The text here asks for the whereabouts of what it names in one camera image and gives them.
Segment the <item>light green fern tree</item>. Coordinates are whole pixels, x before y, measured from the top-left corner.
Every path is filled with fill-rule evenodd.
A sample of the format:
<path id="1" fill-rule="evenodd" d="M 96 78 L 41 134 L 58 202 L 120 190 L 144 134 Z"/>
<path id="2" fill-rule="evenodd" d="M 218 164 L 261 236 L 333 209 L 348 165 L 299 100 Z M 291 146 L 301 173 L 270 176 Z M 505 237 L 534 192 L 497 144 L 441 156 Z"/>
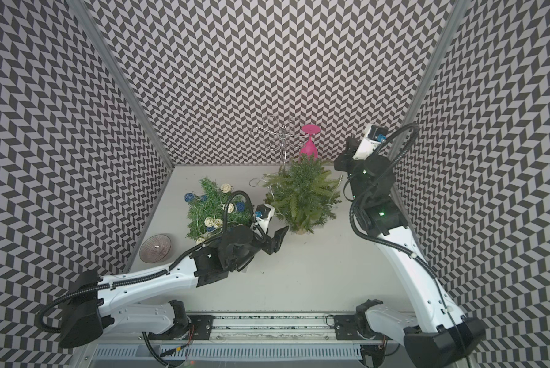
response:
<path id="1" fill-rule="evenodd" d="M 342 177 L 334 177 L 322 159 L 302 154 L 264 176 L 265 202 L 275 208 L 276 217 L 290 231 L 313 233 L 337 218 L 341 183 Z"/>

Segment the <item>thin wire fairy light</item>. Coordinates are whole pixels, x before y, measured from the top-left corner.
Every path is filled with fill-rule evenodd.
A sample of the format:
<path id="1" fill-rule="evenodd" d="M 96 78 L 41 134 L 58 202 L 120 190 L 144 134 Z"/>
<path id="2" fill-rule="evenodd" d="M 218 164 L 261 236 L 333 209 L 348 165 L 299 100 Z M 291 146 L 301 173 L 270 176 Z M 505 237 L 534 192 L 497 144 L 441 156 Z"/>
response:
<path id="1" fill-rule="evenodd" d="M 328 170 L 310 177 L 273 173 L 251 182 L 267 190 L 266 202 L 276 209 L 280 219 L 291 226 L 308 228 L 337 218 L 342 177 L 331 178 L 330 174 Z"/>

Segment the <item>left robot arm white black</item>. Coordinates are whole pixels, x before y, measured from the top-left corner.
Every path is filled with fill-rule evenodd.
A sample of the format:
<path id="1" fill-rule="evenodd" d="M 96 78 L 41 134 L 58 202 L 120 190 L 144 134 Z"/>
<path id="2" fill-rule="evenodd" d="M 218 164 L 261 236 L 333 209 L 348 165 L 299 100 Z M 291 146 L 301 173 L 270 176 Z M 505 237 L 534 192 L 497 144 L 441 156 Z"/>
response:
<path id="1" fill-rule="evenodd" d="M 250 220 L 223 225 L 221 234 L 204 240 L 168 265 L 129 274 L 100 276 L 85 271 L 69 291 L 36 315 L 35 325 L 57 334 L 63 349 L 81 347 L 107 335 L 142 333 L 152 340 L 173 340 L 192 332 L 193 322 L 184 303 L 148 305 L 147 300 L 170 292 L 200 288 L 243 271 L 261 251 L 277 253 L 290 230 L 285 226 L 270 235 L 275 208 L 254 207 Z"/>

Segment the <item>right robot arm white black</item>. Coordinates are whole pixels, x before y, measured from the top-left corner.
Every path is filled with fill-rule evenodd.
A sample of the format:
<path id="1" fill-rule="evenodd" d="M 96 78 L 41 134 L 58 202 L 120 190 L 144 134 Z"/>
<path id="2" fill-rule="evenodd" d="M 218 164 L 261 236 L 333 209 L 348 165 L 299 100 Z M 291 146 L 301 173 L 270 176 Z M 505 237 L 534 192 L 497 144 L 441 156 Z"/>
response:
<path id="1" fill-rule="evenodd" d="M 440 284 L 423 256 L 405 214 L 391 196 L 394 167 L 405 157 L 420 133 L 406 124 L 391 133 L 369 124 L 362 139 L 350 137 L 334 162 L 347 173 L 351 194 L 348 220 L 357 237 L 376 245 L 404 287 L 414 314 L 367 300 L 357 306 L 355 332 L 364 340 L 382 339 L 379 352 L 363 349 L 362 363 L 378 367 L 389 342 L 405 350 L 416 367 L 476 367 L 473 353 L 486 337 L 486 325 L 470 317 Z"/>

